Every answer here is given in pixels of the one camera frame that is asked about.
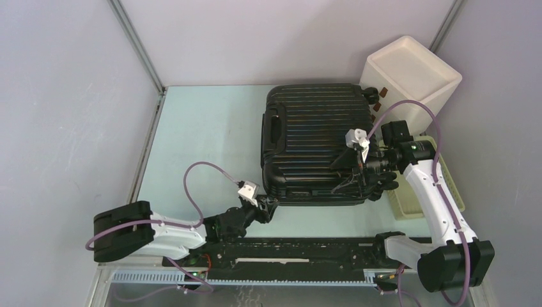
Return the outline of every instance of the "black suitcase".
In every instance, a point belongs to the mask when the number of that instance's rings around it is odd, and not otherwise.
[[[373,119],[369,101],[376,89],[353,84],[277,86],[267,95],[261,129],[263,187],[281,205],[355,205],[367,196],[332,194],[352,168],[331,169],[346,149],[350,129],[369,132]],[[376,139],[370,139],[376,148]]]

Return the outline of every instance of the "beige plastic crate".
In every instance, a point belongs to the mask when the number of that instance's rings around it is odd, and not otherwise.
[[[436,148],[437,144],[435,140],[430,136],[415,136],[415,141],[430,141],[431,144]],[[463,200],[461,199],[461,196],[459,195],[459,192],[457,191],[456,184],[454,183],[454,180],[452,179],[452,176],[450,175],[450,172],[448,171],[448,167],[446,166],[446,163],[444,162],[444,159],[442,158],[442,155],[440,156],[440,165],[442,166],[442,173],[444,175],[444,181],[448,185],[448,189],[450,189],[450,193],[452,194],[452,197],[454,198],[454,201],[456,202],[459,211],[465,210],[465,203],[463,203]],[[417,219],[420,217],[423,217],[423,211],[420,206],[420,203],[418,201],[418,197],[416,197],[416,194],[414,193],[414,190],[410,187],[410,184],[405,179],[405,176],[399,174],[397,171],[397,183],[399,183],[399,187],[395,190],[387,191],[389,201],[391,204],[391,209],[393,211],[393,215],[396,220],[402,220],[402,219]]]

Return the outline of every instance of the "ribbed suitcase shell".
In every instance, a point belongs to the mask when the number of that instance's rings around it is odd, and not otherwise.
[[[345,134],[373,127],[369,103],[354,84],[277,86],[262,120],[263,187],[281,205],[354,205],[365,198],[331,194],[352,169],[331,170]],[[371,138],[371,145],[376,144]]]

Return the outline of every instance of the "gray wall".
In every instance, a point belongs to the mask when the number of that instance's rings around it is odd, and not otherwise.
[[[357,83],[369,54],[425,46],[453,0],[129,0],[165,85]]]
[[[439,114],[465,215],[496,250],[501,306],[540,306],[542,2],[467,1],[438,55],[463,74]]]
[[[2,1],[0,303],[82,306],[157,101],[107,1]]]

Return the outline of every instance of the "gray floor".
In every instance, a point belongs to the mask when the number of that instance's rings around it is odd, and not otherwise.
[[[407,274],[404,289],[413,293],[422,306],[448,306],[440,293],[429,293],[423,289],[417,275]],[[113,284],[118,296],[122,298],[141,297],[161,285]],[[449,292],[451,299],[459,296],[459,291]],[[404,298],[404,307],[416,306],[408,297]],[[278,286],[219,286],[212,294],[183,294],[176,290],[167,290],[134,303],[122,303],[112,295],[108,297],[108,307],[156,307],[156,306],[227,306],[227,307],[289,307],[289,306],[399,306],[396,295],[380,296],[369,287],[278,287]],[[464,307],[473,306],[470,299]]]

